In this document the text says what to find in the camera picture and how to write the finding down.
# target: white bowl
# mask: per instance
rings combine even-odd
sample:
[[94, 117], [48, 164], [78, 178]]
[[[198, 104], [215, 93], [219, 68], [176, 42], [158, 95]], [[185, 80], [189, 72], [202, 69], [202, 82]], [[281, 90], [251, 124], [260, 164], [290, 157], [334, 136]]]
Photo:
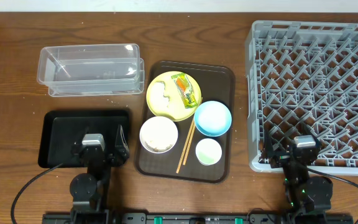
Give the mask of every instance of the white bowl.
[[168, 152], [178, 140], [178, 128], [170, 119], [155, 116], [148, 119], [141, 127], [140, 143], [152, 153]]
[[214, 139], [203, 139], [196, 146], [196, 156], [202, 165], [213, 165], [221, 159], [222, 147]]

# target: gray dish rack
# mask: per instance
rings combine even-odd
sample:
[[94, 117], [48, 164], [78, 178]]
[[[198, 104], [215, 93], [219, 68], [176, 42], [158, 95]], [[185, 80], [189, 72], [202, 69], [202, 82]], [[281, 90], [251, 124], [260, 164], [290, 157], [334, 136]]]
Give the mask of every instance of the gray dish rack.
[[358, 24], [255, 21], [246, 72], [254, 171], [282, 172], [260, 158], [264, 129], [283, 148], [305, 123], [323, 144], [313, 169], [358, 175]]

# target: brown tray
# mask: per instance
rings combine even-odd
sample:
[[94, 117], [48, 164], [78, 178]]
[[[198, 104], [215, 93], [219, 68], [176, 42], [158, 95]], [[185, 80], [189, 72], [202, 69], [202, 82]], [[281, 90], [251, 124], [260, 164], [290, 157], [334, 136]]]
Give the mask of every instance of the brown tray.
[[[211, 100], [219, 101], [225, 104], [232, 112], [234, 101], [234, 74], [230, 69], [210, 65], [163, 61], [153, 66], [149, 82], [151, 82], [156, 76], [169, 71], [179, 71], [189, 74], [199, 84], [203, 102]], [[144, 111], [144, 121], [154, 116], [154, 114], [147, 107], [147, 103], [145, 103]], [[211, 166], [204, 166], [200, 164], [196, 157], [195, 147], [197, 143], [200, 140], [209, 137], [201, 134], [197, 129], [195, 129], [186, 165], [182, 165], [179, 173], [176, 173], [192, 119], [193, 116], [186, 120], [175, 122], [179, 132], [178, 141], [174, 147], [166, 153], [151, 153], [144, 149], [138, 140], [135, 155], [136, 169], [144, 175], [157, 177], [168, 177], [207, 183], [222, 182], [229, 173], [232, 128], [230, 128], [229, 131], [222, 136], [213, 138], [222, 146], [222, 158], [218, 163]]]

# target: food wrapper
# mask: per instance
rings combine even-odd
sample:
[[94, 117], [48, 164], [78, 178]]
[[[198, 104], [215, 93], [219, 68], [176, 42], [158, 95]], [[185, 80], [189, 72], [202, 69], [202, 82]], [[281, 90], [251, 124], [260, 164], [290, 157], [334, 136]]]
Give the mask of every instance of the food wrapper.
[[187, 78], [187, 75], [185, 73], [179, 73], [176, 75], [172, 75], [171, 78], [178, 88], [181, 100], [183, 101], [185, 108], [193, 108], [197, 106], [198, 104], [196, 101], [194, 90], [189, 79]]

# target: blue bowl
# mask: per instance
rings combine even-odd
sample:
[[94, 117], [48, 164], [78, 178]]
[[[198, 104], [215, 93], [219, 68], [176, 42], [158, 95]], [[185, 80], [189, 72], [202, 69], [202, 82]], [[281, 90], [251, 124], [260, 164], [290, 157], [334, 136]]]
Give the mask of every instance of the blue bowl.
[[231, 121], [229, 109], [217, 101], [201, 104], [194, 115], [196, 128], [209, 137], [217, 137], [226, 133], [231, 126]]

